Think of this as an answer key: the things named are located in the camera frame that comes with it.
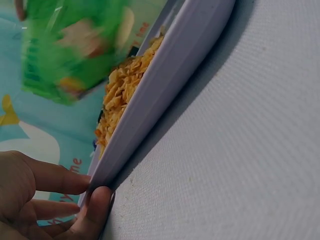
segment gray cloth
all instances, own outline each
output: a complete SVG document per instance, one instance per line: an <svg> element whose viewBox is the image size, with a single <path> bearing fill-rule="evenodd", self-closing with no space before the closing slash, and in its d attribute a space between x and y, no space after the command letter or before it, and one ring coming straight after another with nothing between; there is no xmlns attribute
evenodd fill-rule
<svg viewBox="0 0 320 240"><path fill-rule="evenodd" d="M319 13L237 1L119 177L105 240L320 239Z"/></svg>

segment crispy food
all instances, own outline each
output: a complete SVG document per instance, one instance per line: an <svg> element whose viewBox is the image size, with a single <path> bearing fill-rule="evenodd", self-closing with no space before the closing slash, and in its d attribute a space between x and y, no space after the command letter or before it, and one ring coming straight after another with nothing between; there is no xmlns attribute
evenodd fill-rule
<svg viewBox="0 0 320 240"><path fill-rule="evenodd" d="M103 98L103 114L95 130L100 158L164 36L153 39L143 56L127 58L109 75Z"/></svg>

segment hand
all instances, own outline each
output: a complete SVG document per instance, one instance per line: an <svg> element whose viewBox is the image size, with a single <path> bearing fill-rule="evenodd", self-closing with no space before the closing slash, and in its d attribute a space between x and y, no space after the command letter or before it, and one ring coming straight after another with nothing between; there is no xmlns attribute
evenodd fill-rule
<svg viewBox="0 0 320 240"><path fill-rule="evenodd" d="M111 199L107 187L97 188L80 211L74 203L35 200L36 190L78 195L90 177L51 163L34 160L17 151L0 152L0 239L97 240L104 227ZM76 219L49 226L49 220L73 214Z"/></svg>
<svg viewBox="0 0 320 240"><path fill-rule="evenodd" d="M24 10L24 0L14 0L16 14L20 21L26 19L26 11Z"/></svg>

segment snack bag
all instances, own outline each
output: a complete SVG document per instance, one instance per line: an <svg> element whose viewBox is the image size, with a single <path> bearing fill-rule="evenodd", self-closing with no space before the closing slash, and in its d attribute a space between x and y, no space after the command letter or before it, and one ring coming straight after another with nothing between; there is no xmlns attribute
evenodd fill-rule
<svg viewBox="0 0 320 240"><path fill-rule="evenodd" d="M69 105L115 64L127 0L30 0L22 42L23 89Z"/></svg>

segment green bag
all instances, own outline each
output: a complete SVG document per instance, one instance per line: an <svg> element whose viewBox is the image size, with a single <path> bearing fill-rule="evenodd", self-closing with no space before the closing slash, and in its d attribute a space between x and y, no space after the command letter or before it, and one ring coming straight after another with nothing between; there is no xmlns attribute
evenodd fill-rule
<svg viewBox="0 0 320 240"><path fill-rule="evenodd" d="M128 0L29 0L22 43L23 89L69 105L114 66Z"/></svg>

